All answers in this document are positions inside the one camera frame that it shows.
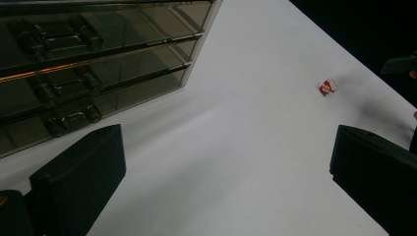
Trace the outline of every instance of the white tabletop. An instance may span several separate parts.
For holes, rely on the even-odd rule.
[[[408,148],[413,113],[288,1],[227,0],[184,88],[0,159],[0,189],[26,193],[37,168],[120,123],[127,175],[89,236],[387,235],[332,182],[331,152],[339,124]]]

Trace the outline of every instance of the drawer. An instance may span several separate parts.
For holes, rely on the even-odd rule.
[[[0,158],[96,123],[102,118],[180,88],[186,72],[176,69],[141,83],[112,88],[92,99],[44,111],[0,126]]]
[[[197,40],[106,57],[84,66],[55,72],[36,72],[27,79],[0,83],[0,118],[57,107],[100,94],[109,87],[140,80],[146,75],[181,67],[192,61]]]
[[[204,32],[210,1],[158,4],[0,4],[0,77],[114,55]]]

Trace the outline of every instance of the drawer cabinet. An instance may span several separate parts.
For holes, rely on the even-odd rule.
[[[0,158],[184,86],[220,4],[0,3]]]

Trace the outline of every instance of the drawer handle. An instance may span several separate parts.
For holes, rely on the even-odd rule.
[[[102,115],[97,107],[89,105],[80,112],[62,118],[51,118],[45,122],[44,126],[52,137],[59,138],[88,124],[97,123],[101,119]]]
[[[33,24],[27,20],[13,20],[7,26],[22,50],[38,61],[45,61],[54,54],[65,56],[98,51],[104,42],[81,15],[70,17],[68,22]]]
[[[98,94],[103,90],[101,80],[89,66],[78,67],[75,69],[75,72],[86,89],[92,94]]]
[[[44,107],[55,107],[61,102],[59,90],[44,75],[36,75],[27,82]]]

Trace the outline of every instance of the dark background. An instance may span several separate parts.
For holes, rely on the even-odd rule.
[[[381,74],[381,69],[388,58],[410,56],[417,50],[416,0],[290,0],[290,2],[417,107],[416,81],[408,74]]]

